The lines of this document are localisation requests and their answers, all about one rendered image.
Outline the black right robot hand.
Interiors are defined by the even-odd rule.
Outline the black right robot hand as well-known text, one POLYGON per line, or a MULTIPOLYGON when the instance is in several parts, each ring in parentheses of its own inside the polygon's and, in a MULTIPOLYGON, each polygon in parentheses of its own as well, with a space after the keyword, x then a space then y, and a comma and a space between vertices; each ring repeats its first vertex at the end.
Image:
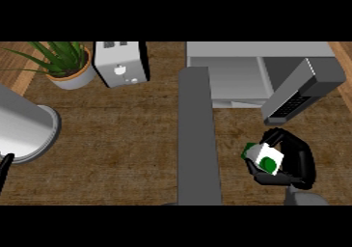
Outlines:
POLYGON ((253 161, 244 158, 254 181, 261 185, 285 185, 297 189, 309 190, 315 182, 315 162, 307 144, 282 128, 275 127, 263 132, 260 144, 266 143, 270 148, 281 146, 284 155, 282 169, 276 175, 261 171, 253 161))

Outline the white green milk carton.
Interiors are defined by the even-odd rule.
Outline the white green milk carton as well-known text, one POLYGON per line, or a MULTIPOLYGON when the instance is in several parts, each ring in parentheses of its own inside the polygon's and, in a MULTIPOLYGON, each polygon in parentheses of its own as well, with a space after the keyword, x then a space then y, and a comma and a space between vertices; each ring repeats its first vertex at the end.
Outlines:
POLYGON ((248 143, 244 147, 241 158, 248 158, 257 169, 266 174, 276 175, 284 155, 266 143, 248 143))

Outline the dark grey microwave door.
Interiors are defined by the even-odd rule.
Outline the dark grey microwave door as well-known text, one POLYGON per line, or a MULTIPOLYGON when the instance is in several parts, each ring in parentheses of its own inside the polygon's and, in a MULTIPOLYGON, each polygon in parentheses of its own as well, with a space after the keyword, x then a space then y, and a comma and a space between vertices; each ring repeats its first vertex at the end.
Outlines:
POLYGON ((180 206, 220 206, 208 69, 177 74, 177 192, 180 206))

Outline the grey microwave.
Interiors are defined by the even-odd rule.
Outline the grey microwave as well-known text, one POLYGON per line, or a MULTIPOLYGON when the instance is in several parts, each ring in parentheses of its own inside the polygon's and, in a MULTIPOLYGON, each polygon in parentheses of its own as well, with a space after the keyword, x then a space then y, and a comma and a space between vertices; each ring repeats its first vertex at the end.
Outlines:
POLYGON ((214 108, 257 108, 284 124, 344 82, 323 41, 189 41, 185 65, 208 71, 214 108))

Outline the large grey cylinder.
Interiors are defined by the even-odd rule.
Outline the large grey cylinder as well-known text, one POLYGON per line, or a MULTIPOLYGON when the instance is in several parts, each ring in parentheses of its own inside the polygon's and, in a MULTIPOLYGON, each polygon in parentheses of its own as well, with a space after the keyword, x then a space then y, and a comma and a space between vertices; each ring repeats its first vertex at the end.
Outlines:
POLYGON ((59 131, 57 111, 34 104, 0 83, 0 157, 12 153, 13 164, 31 162, 52 147, 59 131))

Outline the green potted plant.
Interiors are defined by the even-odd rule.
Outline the green potted plant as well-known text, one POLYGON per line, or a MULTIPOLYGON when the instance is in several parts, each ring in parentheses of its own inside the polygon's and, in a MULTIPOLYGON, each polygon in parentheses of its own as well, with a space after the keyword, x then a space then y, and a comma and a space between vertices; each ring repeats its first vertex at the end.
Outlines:
POLYGON ((6 51, 23 57, 38 69, 22 69, 43 73, 53 84, 63 90, 83 88, 94 79, 96 71, 91 65, 91 52, 78 41, 29 41, 29 46, 43 55, 43 59, 6 48, 6 51))

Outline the silver toaster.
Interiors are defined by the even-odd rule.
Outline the silver toaster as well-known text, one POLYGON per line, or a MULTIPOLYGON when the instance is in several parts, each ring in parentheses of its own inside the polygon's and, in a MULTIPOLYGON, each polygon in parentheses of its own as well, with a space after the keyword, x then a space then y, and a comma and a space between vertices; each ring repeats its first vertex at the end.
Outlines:
POLYGON ((149 80, 143 41, 94 41, 93 68, 103 85, 114 88, 149 80))

